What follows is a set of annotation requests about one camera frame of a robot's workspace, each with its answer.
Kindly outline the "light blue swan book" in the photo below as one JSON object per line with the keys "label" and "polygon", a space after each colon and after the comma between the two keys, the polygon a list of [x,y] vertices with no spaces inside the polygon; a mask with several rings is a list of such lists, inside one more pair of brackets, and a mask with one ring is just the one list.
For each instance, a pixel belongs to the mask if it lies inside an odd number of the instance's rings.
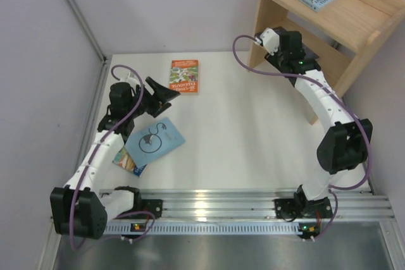
{"label": "light blue swan book", "polygon": [[135,165],[144,167],[185,143],[169,118],[163,118],[129,136],[125,149]]}

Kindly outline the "dark purple galaxy book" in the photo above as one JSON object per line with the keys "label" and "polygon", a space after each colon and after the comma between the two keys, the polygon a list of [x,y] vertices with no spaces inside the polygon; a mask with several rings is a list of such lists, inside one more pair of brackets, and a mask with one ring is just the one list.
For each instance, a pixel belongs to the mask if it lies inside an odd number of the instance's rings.
{"label": "dark purple galaxy book", "polygon": [[[315,53],[312,49],[308,48],[307,46],[303,45],[303,50],[305,52],[305,57],[304,58],[313,58],[313,59],[318,59],[319,55]],[[274,67],[278,66],[282,60],[283,60],[283,55],[281,54],[280,51],[276,52],[274,55],[271,55],[270,53],[266,54],[265,60],[272,64]]]}

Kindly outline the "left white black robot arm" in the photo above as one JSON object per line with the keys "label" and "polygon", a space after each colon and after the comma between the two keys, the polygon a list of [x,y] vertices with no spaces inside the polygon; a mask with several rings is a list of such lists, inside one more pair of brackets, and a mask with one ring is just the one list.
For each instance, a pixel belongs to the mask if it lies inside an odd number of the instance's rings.
{"label": "left white black robot arm", "polygon": [[95,139],[74,175],[50,194],[54,230],[73,238],[99,239],[112,219],[154,214],[144,208],[139,189],[118,186],[109,195],[100,189],[109,167],[132,133],[134,120],[148,114],[159,116],[180,93],[146,78],[145,83],[130,77],[114,83],[109,90],[106,114],[99,122]]}

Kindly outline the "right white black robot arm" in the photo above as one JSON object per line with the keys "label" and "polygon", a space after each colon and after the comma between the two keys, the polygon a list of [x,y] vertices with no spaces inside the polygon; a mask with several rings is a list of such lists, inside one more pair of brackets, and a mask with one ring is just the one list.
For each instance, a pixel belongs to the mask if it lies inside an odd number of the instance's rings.
{"label": "right white black robot arm", "polygon": [[328,192],[346,173],[369,158],[373,126],[359,119],[339,99],[328,84],[321,66],[306,54],[298,31],[270,30],[264,45],[266,60],[308,101],[325,132],[317,150],[315,171],[290,200],[278,203],[282,214],[293,218],[330,218]]}

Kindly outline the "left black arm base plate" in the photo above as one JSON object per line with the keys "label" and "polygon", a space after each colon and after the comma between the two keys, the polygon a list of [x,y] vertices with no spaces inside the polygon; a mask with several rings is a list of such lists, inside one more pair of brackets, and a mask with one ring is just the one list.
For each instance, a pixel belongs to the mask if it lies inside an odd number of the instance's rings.
{"label": "left black arm base plate", "polygon": [[148,211],[156,219],[159,219],[163,211],[163,201],[160,199],[140,199],[134,203],[131,209],[119,213],[114,219],[151,219],[151,215],[148,214],[134,214],[134,212],[141,211]]}

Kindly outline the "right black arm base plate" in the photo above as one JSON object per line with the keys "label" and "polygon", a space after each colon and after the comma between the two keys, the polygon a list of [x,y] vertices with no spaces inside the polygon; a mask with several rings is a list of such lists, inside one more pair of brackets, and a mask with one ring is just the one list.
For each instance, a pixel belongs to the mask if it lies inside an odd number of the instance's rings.
{"label": "right black arm base plate", "polygon": [[275,199],[275,212],[277,219],[292,221],[293,219],[322,219],[332,217],[332,207],[330,200],[312,200],[304,203],[297,203],[294,199]]}

